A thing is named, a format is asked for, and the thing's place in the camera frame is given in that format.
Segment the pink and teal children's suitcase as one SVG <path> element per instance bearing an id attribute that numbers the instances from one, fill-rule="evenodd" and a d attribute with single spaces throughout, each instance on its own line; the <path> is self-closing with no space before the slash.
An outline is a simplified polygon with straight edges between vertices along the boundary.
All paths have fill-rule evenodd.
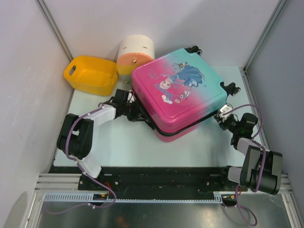
<path id="1" fill-rule="evenodd" d="M 193 131 L 235 96 L 240 87 L 201 57 L 198 46 L 180 48 L 133 70 L 132 89 L 143 114 L 164 142 Z"/>

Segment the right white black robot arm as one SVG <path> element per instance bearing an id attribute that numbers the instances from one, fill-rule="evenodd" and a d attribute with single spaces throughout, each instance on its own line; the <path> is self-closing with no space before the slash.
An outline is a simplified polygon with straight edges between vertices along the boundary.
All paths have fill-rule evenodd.
<path id="1" fill-rule="evenodd" d="M 232 133 L 230 145 L 245 155 L 241 168 L 227 166 L 227 174 L 219 178 L 220 187 L 231 190 L 238 183 L 253 192 L 276 195 L 281 186 L 283 156 L 252 140 L 258 118 L 250 113 L 243 114 L 240 121 L 229 114 L 217 114 L 214 118 L 222 130 Z"/>

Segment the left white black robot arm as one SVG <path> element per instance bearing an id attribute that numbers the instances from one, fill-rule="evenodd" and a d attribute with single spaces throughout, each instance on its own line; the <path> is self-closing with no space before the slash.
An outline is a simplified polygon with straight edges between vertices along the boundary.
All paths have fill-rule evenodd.
<path id="1" fill-rule="evenodd" d="M 99 103 L 97 109 L 82 116 L 67 114 L 64 118 L 57 148 L 89 177 L 88 184 L 95 190 L 104 186 L 105 178 L 100 175 L 102 168 L 92 153 L 94 130 L 121 116 L 126 116 L 130 122 L 144 122 L 155 129 L 152 119 L 132 90 L 117 89 L 115 95 Z"/>

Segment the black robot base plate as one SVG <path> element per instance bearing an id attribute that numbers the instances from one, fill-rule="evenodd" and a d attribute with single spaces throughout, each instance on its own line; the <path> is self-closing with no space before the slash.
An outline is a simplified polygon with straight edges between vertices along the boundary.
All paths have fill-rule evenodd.
<path id="1" fill-rule="evenodd" d="M 227 167 L 102 167 L 96 180 L 114 191 L 126 187 L 194 187 L 200 192 L 235 191 Z"/>

